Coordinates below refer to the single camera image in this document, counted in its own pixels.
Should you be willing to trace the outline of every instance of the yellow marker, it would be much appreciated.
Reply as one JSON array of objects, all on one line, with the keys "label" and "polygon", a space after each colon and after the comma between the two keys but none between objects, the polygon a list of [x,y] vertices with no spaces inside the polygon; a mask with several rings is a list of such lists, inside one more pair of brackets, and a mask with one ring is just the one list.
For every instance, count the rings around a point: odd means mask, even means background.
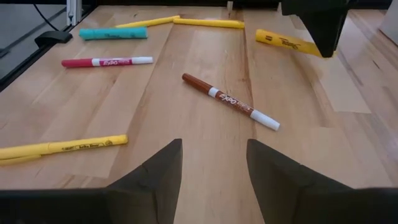
[{"label": "yellow marker", "polygon": [[160,18],[160,19],[152,19],[149,21],[139,21],[139,22],[130,22],[128,24],[121,24],[117,25],[117,28],[127,28],[127,27],[149,27],[149,26],[155,26],[159,24],[165,24],[168,22],[173,22],[174,19],[179,18],[180,16],[170,16],[170,17],[165,17],[165,18]]},{"label": "yellow marker", "polygon": [[307,42],[299,38],[289,37],[269,32],[263,29],[258,29],[256,31],[256,41],[275,45],[278,47],[285,47],[288,49],[298,50],[307,54],[312,54],[323,58],[318,50],[318,47],[314,43]]},{"label": "yellow marker", "polygon": [[221,20],[203,20],[203,19],[174,19],[175,24],[213,26],[227,28],[244,28],[244,22],[241,21],[221,21]]},{"label": "yellow marker", "polygon": [[127,142],[127,136],[123,134],[120,136],[7,147],[0,149],[0,165],[29,161],[31,159],[39,158],[40,155],[52,154],[56,152],[68,152],[79,149],[114,146],[118,144],[125,144]]}]

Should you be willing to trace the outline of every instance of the teal highlighter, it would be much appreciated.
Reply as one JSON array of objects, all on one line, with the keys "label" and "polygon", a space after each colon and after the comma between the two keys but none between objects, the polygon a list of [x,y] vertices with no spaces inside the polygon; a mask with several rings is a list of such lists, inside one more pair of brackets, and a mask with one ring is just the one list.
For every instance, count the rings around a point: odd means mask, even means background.
[{"label": "teal highlighter", "polygon": [[83,40],[148,38],[146,27],[80,29],[79,36]]}]

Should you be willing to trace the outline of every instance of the wood grain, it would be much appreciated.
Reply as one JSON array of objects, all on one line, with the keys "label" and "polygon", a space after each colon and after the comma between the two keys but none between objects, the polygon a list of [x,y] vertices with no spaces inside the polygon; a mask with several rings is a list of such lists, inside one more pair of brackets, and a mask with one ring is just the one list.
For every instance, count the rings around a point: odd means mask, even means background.
[{"label": "wood grain", "polygon": [[[180,14],[244,30],[164,24],[147,40],[84,42],[78,30]],[[352,187],[398,186],[398,48],[380,11],[351,11],[338,56],[254,40],[256,29],[311,40],[297,18],[222,7],[101,6],[0,94],[0,147],[126,133],[125,146],[0,168],[0,189],[102,187],[175,138],[183,178],[175,223],[264,223],[246,164],[256,138]],[[152,65],[64,69],[82,57],[153,56]],[[281,123],[278,132],[184,83],[192,74]]]}]

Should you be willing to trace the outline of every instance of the black cable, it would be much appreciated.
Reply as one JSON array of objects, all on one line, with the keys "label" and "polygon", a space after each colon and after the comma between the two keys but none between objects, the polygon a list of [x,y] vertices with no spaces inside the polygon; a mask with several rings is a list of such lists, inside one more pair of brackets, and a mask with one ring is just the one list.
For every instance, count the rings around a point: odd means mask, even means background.
[{"label": "black cable", "polygon": [[55,28],[55,26],[53,26],[50,21],[48,21],[42,14],[42,12],[40,12],[39,8],[37,8],[36,4],[33,4],[33,6],[35,7],[35,9],[37,10],[37,12],[40,14],[40,16],[44,19],[44,21],[53,29],[55,29],[56,31],[59,31],[57,28]]}]

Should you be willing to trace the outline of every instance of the white marker cap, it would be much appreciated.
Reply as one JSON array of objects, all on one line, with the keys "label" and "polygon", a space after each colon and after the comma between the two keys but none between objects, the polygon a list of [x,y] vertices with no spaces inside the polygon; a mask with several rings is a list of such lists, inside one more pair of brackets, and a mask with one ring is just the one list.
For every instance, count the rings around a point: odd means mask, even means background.
[{"label": "white marker cap", "polygon": [[260,122],[261,124],[267,126],[268,128],[271,128],[271,129],[275,130],[275,131],[278,131],[278,129],[279,129],[280,124],[276,120],[268,117],[267,115],[261,113],[258,110],[254,110],[250,114],[250,117],[252,119],[255,119],[256,121]]},{"label": "white marker cap", "polygon": [[133,65],[143,64],[143,63],[154,63],[154,59],[152,57],[133,57],[131,58],[131,62]]}]

